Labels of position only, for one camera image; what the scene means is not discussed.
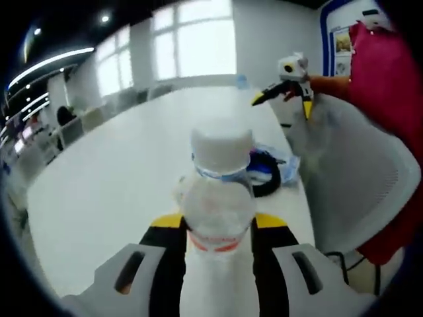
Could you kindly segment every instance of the ceiling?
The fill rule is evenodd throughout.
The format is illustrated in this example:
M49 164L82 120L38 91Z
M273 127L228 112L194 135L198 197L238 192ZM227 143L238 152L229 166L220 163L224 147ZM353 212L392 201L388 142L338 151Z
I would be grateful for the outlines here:
M19 73L46 58L59 53L80 48L95 47L109 35L124 25L135 24L151 16L152 11L174 0L72 0L52 2L39 0L23 4L11 3L10 12L15 12L13 25L0 21L7 31L6 58L1 60L0 85L7 85ZM290 2L308 7L319 7L323 0L290 0ZM110 20L101 23L101 16L107 14ZM34 35L40 28L41 33ZM7 106L4 116L0 116L0 125L5 116L13 116L28 104L27 98L34 100L46 92L49 76L54 76L61 67L68 76L72 69L90 56L89 53L68 57L47 65L23 78L6 92Z

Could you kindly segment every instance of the bottle cap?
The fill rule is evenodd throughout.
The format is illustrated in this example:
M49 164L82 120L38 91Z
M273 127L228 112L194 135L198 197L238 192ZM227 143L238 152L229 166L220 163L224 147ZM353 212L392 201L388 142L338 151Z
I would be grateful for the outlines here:
M194 164L218 174L231 174L250 163L252 131L237 118L200 122L191 132Z

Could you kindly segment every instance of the red shirt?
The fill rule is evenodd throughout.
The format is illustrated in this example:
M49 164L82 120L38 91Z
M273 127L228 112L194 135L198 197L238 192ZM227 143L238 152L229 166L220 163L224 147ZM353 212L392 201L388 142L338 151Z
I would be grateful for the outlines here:
M361 22L350 28L354 46L350 102L371 120L397 136L423 166L423 82L411 51L398 33L370 31ZM374 264L384 264L411 242L423 223L420 182L403 210L358 251Z

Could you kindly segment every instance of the window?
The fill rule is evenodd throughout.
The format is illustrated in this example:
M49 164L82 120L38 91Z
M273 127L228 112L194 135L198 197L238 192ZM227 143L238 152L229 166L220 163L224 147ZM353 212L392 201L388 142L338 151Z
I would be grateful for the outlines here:
M237 72L231 0L165 7L153 14L152 25L157 80Z
M97 47L97 81L102 97L134 85L129 43L130 27L126 26Z

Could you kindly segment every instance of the desk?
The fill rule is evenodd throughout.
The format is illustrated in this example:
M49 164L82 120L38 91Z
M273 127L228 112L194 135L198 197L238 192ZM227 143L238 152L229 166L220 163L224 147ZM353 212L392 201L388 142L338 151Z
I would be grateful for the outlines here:
M138 243L160 215L177 210L173 190L192 170L190 130L198 119L236 113L257 141L290 148L269 104L250 107L253 90L188 88L131 108L97 127L49 164L28 190L34 247L57 294L79 294L94 270ZM300 243L314 245L303 184L258 199Z

